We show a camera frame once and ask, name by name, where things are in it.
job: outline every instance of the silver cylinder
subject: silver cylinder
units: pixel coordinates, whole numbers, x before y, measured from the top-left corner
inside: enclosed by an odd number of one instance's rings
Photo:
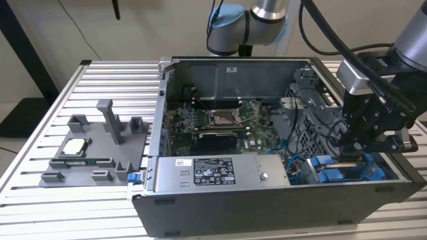
[[[286,14],[285,0],[258,0],[258,3],[251,8],[253,12],[262,19],[279,20]]]
[[[406,25],[394,47],[402,60],[411,67],[427,72],[427,15],[422,9]]]

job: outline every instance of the black stand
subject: black stand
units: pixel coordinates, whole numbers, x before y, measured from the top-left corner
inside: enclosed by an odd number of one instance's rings
[[[0,0],[0,30],[44,97],[24,98],[0,123],[0,137],[27,138],[54,104],[59,90],[7,0]]]
[[[251,57],[253,56],[253,45],[239,45],[239,57]]]

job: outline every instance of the slotted aluminum surface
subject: slotted aluminum surface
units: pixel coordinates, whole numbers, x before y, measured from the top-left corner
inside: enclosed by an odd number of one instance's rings
[[[326,61],[333,73],[338,61]],[[39,188],[40,174],[48,167],[72,114],[87,114],[102,121],[96,110],[100,98],[114,99],[114,112],[127,121],[131,116],[154,119],[158,95],[158,62],[92,62],[79,67],[47,117],[42,121],[11,167],[0,179],[0,239],[151,239],[126,186]],[[417,123],[414,135],[419,151],[406,154],[427,177],[427,130]],[[282,231],[201,236],[190,239],[317,239],[383,240],[427,239],[427,189],[403,203],[383,206],[358,225],[290,229]]]

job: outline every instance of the circuit board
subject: circuit board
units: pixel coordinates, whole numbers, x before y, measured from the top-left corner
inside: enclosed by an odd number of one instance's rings
[[[267,154],[281,143],[261,101],[243,101],[233,109],[195,109],[183,105],[169,111],[167,119],[173,156]]]

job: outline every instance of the warning label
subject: warning label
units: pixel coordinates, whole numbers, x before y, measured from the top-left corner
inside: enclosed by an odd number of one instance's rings
[[[198,186],[237,184],[233,158],[194,159],[194,184]]]

